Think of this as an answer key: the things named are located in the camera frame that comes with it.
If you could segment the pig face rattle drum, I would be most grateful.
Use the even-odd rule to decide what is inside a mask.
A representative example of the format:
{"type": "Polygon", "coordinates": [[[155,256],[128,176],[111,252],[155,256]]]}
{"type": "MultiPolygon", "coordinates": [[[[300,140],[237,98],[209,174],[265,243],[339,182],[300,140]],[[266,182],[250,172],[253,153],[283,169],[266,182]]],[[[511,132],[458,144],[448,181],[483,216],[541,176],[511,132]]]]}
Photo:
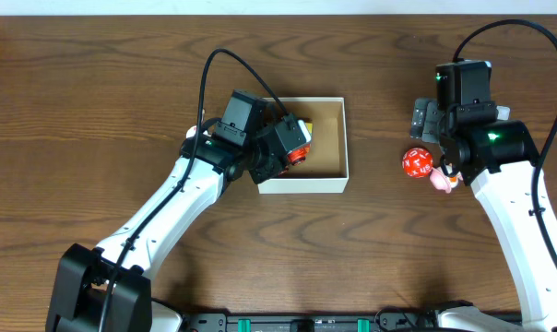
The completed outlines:
{"type": "MultiPolygon", "coordinates": [[[[196,134],[196,125],[193,125],[191,128],[189,128],[186,132],[185,138],[190,138],[193,137],[196,134]]],[[[210,136],[209,132],[207,130],[205,130],[204,134],[206,136],[210,136]]]]}

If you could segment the red ball with letters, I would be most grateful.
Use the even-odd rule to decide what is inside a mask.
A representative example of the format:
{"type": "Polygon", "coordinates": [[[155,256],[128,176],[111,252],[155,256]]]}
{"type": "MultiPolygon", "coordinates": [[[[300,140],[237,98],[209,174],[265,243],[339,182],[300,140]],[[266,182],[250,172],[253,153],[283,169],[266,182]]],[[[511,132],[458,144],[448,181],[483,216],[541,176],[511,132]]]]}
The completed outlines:
{"type": "Polygon", "coordinates": [[[433,155],[425,148],[411,148],[402,157],[402,168],[411,178],[429,176],[433,170],[433,155]]]}

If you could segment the white cardboard box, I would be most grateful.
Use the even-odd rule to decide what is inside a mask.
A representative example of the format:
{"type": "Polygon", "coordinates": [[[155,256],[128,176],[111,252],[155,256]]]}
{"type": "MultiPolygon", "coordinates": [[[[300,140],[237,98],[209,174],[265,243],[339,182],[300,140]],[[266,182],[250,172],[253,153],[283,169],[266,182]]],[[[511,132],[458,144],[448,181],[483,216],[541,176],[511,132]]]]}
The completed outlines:
{"type": "Polygon", "coordinates": [[[306,160],[257,186],[262,195],[341,194],[349,180],[347,124],[342,97],[282,97],[287,110],[312,126],[306,160]]]}

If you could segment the multicoloured puzzle cube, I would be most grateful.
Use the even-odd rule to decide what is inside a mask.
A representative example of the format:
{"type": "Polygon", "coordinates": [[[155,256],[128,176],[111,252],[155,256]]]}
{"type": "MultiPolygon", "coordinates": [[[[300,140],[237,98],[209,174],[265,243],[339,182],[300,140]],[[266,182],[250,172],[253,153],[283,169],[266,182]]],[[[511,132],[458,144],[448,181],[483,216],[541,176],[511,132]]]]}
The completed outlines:
{"type": "Polygon", "coordinates": [[[307,120],[304,120],[303,122],[304,122],[304,124],[305,124],[305,126],[306,126],[306,128],[307,128],[307,131],[308,131],[309,134],[311,135],[311,134],[313,133],[313,123],[310,122],[310,121],[307,121],[307,120]]]}

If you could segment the red toy truck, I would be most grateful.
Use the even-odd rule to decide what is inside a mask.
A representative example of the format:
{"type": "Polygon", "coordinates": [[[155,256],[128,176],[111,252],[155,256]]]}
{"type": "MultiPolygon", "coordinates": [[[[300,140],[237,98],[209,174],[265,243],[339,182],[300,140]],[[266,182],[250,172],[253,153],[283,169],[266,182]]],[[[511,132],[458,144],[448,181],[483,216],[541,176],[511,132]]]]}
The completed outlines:
{"type": "Polygon", "coordinates": [[[300,148],[296,148],[287,154],[287,160],[290,165],[296,166],[305,162],[307,154],[310,152],[310,145],[306,144],[300,148]]]}

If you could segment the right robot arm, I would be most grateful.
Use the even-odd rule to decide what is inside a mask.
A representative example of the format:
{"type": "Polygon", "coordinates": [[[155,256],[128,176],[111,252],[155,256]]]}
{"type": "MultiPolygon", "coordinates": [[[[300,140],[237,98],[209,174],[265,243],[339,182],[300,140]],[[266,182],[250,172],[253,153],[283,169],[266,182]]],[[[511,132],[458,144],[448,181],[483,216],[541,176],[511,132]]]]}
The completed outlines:
{"type": "Polygon", "coordinates": [[[415,101],[410,135],[440,147],[441,171],[480,202],[509,266],[526,331],[557,331],[557,219],[524,123],[492,100],[492,66],[435,68],[437,96],[415,101]]]}

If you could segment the pink pig toy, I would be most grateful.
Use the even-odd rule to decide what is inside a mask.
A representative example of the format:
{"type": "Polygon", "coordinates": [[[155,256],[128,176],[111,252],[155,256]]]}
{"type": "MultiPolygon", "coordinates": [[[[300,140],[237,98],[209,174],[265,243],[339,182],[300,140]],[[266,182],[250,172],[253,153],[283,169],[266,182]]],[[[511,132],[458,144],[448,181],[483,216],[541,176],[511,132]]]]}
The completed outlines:
{"type": "Polygon", "coordinates": [[[458,173],[453,177],[446,176],[441,167],[433,169],[429,179],[436,190],[444,191],[447,194],[450,194],[455,188],[457,188],[463,180],[461,173],[458,173]]]}

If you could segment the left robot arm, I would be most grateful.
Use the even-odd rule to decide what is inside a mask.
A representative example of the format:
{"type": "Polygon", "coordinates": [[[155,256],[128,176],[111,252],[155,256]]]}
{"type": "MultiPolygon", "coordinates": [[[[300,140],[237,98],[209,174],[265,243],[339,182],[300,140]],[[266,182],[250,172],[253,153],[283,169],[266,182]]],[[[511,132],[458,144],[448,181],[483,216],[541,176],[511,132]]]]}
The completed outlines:
{"type": "Polygon", "coordinates": [[[59,261],[48,331],[178,331],[184,318],[153,299],[151,284],[195,219],[248,172],[255,184],[303,161],[307,123],[277,116],[280,100],[235,90],[220,118],[196,125],[171,173],[141,207],[94,248],[74,243],[59,261]]]}

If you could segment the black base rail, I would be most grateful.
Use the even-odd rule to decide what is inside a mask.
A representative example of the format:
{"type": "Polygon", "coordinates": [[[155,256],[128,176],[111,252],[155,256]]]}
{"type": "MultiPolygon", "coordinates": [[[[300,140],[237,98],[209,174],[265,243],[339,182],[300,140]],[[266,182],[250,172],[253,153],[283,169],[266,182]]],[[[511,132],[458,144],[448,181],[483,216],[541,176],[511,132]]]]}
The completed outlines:
{"type": "Polygon", "coordinates": [[[459,306],[459,316],[443,319],[436,310],[417,312],[386,307],[375,314],[183,314],[163,302],[152,303],[153,331],[184,332],[386,332],[521,331],[515,316],[479,313],[459,306]]]}

